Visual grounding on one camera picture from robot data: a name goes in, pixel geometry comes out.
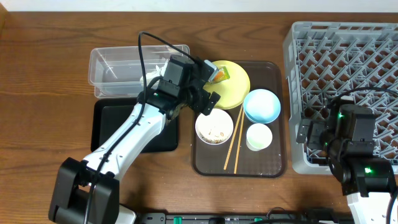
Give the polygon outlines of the yellow plate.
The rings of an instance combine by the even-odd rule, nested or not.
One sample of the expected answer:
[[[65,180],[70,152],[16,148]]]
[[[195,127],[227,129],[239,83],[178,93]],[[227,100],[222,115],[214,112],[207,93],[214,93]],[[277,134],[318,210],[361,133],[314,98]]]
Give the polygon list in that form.
[[[207,83],[203,88],[207,92],[220,95],[215,108],[230,110],[239,106],[250,91],[250,79],[242,66],[227,60],[214,61],[218,68],[225,67],[230,78],[219,83]]]

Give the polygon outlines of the green orange snack wrapper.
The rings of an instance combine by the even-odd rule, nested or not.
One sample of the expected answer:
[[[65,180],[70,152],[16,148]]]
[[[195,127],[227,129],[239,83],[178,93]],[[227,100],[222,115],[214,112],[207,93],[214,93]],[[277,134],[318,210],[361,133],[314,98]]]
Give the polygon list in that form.
[[[212,76],[210,83],[216,84],[216,83],[220,83],[220,82],[223,82],[223,81],[229,80],[229,79],[230,79],[230,75],[228,73],[227,68],[221,67],[221,68],[218,68],[216,73]]]

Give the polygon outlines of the white bowl with food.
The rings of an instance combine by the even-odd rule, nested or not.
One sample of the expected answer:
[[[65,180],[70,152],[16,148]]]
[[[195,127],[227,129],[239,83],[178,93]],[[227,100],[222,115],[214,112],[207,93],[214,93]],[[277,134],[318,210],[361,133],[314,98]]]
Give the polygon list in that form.
[[[225,143],[232,136],[233,130],[232,117],[221,109],[213,109],[209,115],[199,114],[195,121],[198,138],[210,145]]]

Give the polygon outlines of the white cup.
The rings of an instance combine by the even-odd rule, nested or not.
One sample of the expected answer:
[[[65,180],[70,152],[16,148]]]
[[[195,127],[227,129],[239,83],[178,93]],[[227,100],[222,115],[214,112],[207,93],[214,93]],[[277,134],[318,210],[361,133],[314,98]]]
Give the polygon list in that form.
[[[246,145],[252,151],[260,151],[272,143],[272,131],[265,124],[252,124],[246,132]]]

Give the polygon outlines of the wooden chopstick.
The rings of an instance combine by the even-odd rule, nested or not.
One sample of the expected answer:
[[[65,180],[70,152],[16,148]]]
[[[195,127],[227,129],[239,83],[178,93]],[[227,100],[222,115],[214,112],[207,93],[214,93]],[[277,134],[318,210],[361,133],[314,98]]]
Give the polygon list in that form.
[[[243,124],[244,124],[244,110],[243,110],[243,105],[241,105],[239,136],[238,136],[238,145],[237,145],[237,151],[236,151],[236,158],[235,158],[235,163],[234,163],[234,174],[237,173],[237,169],[238,169],[239,153],[240,153],[240,148],[241,148],[241,139],[242,139],[242,132],[243,132]]]
[[[238,118],[237,118],[236,123],[234,125],[233,134],[232,134],[232,137],[231,137],[231,142],[229,144],[228,153],[227,153],[226,160],[225,160],[224,167],[223,167],[224,170],[227,170],[227,167],[228,167],[228,162],[229,162],[229,158],[230,158],[231,151],[232,151],[232,148],[233,148],[234,139],[235,139],[236,132],[237,132],[237,129],[239,127],[239,123],[240,123],[240,120],[241,120],[241,117],[242,117],[242,111],[243,111],[243,104],[241,104],[241,107],[240,107],[239,113],[238,113]]]

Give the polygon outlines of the light blue bowl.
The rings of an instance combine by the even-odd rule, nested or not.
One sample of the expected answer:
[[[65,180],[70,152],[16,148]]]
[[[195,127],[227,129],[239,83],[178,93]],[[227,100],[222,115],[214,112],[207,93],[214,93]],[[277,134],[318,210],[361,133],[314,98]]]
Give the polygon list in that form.
[[[250,91],[243,101],[243,110],[252,123],[268,124],[275,121],[282,110],[277,95],[270,90]]]

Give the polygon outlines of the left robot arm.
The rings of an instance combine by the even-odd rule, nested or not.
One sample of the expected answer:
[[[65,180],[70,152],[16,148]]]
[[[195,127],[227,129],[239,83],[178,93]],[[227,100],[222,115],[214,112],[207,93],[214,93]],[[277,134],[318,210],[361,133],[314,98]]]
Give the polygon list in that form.
[[[119,203],[120,182],[142,150],[182,108],[208,115],[220,99],[204,86],[218,68],[209,60],[172,55],[163,75],[144,83],[125,122],[97,150],[60,166],[49,208],[54,223],[135,223],[136,213]]]

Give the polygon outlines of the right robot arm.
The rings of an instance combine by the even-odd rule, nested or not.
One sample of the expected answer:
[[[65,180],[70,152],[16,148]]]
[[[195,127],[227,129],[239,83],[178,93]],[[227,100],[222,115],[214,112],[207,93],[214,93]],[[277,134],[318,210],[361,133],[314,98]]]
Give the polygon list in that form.
[[[391,164],[373,152],[376,118],[354,104],[334,106],[327,120],[304,118],[297,143],[326,152],[355,223],[397,223],[397,184]]]

